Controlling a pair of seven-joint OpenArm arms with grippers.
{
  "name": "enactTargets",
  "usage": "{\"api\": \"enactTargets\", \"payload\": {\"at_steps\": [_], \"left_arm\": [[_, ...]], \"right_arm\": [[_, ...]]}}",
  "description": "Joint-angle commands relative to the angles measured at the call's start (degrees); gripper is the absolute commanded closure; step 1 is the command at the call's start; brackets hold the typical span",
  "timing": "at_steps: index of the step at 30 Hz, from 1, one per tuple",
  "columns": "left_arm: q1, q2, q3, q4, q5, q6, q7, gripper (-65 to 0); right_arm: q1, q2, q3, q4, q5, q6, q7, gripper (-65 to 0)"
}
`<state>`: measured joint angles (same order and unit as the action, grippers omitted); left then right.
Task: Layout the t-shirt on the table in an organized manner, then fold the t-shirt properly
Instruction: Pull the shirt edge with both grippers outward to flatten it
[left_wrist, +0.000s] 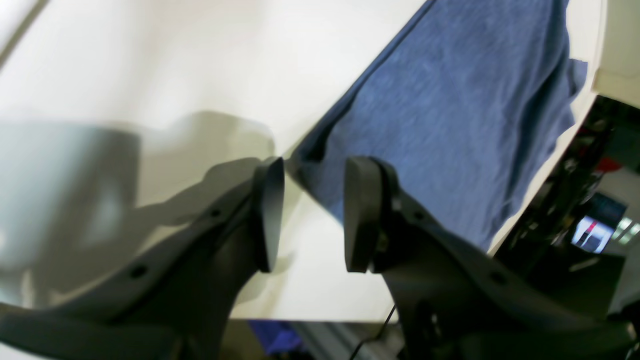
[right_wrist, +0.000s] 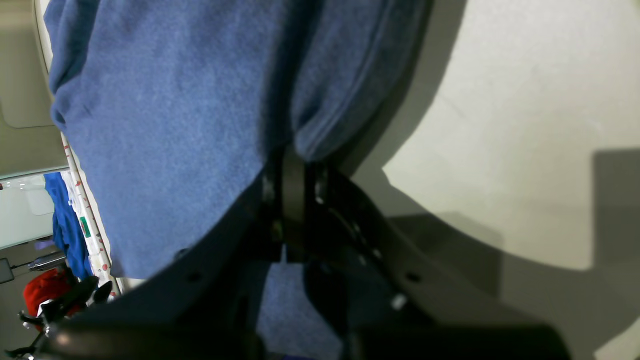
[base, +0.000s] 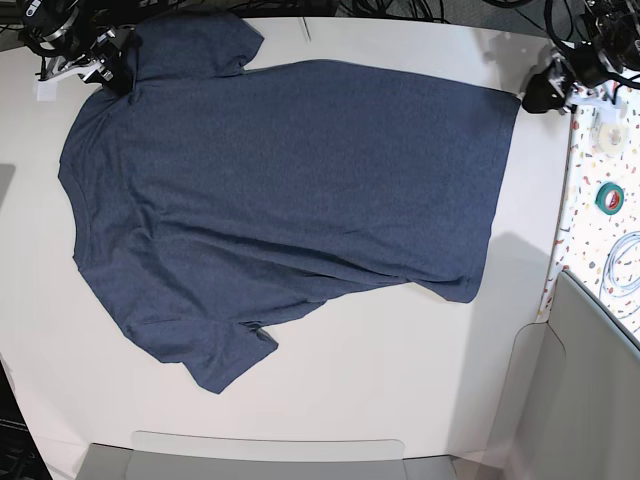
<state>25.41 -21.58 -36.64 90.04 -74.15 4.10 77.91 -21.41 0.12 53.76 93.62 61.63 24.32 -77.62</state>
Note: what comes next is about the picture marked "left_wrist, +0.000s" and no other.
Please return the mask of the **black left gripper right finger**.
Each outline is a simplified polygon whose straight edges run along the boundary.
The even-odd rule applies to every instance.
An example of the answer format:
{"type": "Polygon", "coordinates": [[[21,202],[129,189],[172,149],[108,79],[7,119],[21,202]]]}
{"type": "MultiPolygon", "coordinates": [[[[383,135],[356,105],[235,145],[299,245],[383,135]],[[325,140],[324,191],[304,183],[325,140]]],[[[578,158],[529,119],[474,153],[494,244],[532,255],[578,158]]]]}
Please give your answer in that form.
{"type": "Polygon", "coordinates": [[[452,234],[393,166],[346,159],[345,266],[382,276],[409,360],[637,360],[639,317],[596,320],[544,296],[452,234]]]}

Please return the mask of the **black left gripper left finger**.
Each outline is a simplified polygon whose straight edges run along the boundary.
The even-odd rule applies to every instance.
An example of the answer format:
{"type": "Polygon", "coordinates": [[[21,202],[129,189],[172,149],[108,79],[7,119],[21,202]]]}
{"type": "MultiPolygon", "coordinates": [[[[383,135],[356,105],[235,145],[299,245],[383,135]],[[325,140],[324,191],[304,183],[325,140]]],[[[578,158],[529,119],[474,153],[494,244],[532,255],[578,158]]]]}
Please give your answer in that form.
{"type": "Polygon", "coordinates": [[[1,342],[54,360],[215,360],[238,294],[278,256],[281,157],[89,292],[1,317],[1,342]]]}

